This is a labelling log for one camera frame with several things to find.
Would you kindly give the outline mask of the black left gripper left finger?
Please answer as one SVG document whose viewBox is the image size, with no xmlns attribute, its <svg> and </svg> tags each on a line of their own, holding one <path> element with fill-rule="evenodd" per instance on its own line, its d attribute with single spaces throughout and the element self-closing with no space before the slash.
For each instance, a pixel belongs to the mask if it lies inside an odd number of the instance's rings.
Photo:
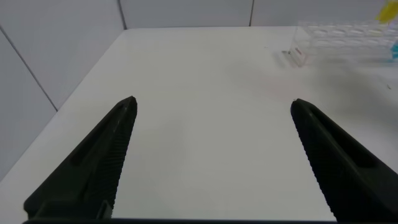
<svg viewBox="0 0 398 224">
<path fill-rule="evenodd" d="M 137 101 L 117 103 L 24 202 L 29 218 L 110 218 Z"/>
</svg>

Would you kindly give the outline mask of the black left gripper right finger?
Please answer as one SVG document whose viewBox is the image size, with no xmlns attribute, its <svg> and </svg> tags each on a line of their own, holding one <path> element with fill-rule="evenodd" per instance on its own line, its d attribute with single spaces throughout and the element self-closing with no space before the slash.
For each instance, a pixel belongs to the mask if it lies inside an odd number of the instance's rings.
<svg viewBox="0 0 398 224">
<path fill-rule="evenodd" d="M 324 198 L 338 222 L 396 222 L 397 173 L 315 105 L 290 113 Z"/>
</svg>

